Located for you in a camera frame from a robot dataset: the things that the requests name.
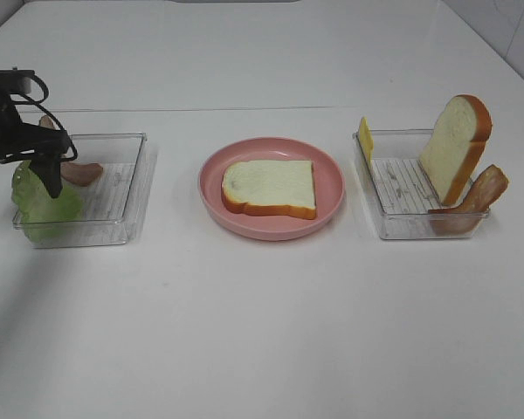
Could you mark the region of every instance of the green lettuce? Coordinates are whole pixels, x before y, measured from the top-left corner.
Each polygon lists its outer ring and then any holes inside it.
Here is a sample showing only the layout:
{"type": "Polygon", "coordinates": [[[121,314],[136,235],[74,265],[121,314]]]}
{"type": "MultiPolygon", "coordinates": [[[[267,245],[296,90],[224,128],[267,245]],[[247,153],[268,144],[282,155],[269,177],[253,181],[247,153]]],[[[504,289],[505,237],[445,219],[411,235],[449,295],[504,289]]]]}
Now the green lettuce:
{"type": "MultiPolygon", "coordinates": [[[[83,200],[76,190],[64,184],[58,198],[51,198],[45,185],[29,169],[29,161],[17,166],[11,180],[11,200],[19,208],[21,223],[51,223],[74,221],[81,217],[83,200]]],[[[52,225],[48,228],[24,226],[24,234],[32,242],[42,242],[47,238],[62,233],[60,228],[52,225]]]]}

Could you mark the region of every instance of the transparent tray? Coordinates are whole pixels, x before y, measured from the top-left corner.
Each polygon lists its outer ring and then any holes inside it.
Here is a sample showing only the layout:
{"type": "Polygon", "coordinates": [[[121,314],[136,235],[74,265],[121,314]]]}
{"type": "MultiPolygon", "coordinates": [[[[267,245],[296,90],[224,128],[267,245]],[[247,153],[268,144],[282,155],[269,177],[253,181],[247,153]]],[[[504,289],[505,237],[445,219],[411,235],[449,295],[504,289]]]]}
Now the transparent tray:
{"type": "Polygon", "coordinates": [[[24,223],[18,211],[13,226],[36,248],[124,244],[141,231],[156,155],[145,134],[72,135],[77,163],[99,163],[103,173],[91,185],[80,187],[63,179],[83,201],[73,221],[47,219],[24,223]]]}
{"type": "MultiPolygon", "coordinates": [[[[432,129],[371,131],[374,150],[370,165],[365,160],[358,133],[355,167],[378,236],[384,240],[471,237],[489,211],[466,214],[429,214],[443,208],[418,156],[432,129]]],[[[462,196],[471,187],[469,179],[462,196]]]]}

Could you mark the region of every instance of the white table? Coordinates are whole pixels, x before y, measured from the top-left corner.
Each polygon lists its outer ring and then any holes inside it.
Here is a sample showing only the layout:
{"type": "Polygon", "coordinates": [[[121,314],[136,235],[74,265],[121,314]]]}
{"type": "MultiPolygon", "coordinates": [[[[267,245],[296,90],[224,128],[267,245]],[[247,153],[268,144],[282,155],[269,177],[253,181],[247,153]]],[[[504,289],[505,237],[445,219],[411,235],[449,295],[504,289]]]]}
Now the white table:
{"type": "Polygon", "coordinates": [[[439,0],[35,2],[0,28],[51,109],[523,104],[524,81],[439,0]]]}
{"type": "Polygon", "coordinates": [[[0,166],[0,419],[524,418],[524,106],[491,109],[479,168],[511,185],[472,239],[381,241],[354,176],[363,114],[430,127],[441,108],[61,113],[73,134],[146,131],[159,160],[138,240],[44,251],[11,228],[0,166]],[[338,161],[324,229],[266,243],[209,217],[200,166],[258,135],[338,161]]]}

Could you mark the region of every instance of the cheese slice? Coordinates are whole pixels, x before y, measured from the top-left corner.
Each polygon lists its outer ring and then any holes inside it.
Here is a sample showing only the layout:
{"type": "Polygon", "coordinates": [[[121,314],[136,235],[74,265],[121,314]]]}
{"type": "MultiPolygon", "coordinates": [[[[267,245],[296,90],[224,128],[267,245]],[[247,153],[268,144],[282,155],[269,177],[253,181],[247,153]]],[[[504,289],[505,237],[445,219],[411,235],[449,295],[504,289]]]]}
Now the cheese slice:
{"type": "Polygon", "coordinates": [[[375,143],[373,142],[373,136],[370,133],[369,126],[367,125],[367,119],[363,116],[359,122],[359,144],[361,144],[361,149],[363,150],[363,155],[367,161],[367,165],[370,166],[370,159],[373,156],[373,148],[375,143]]]}

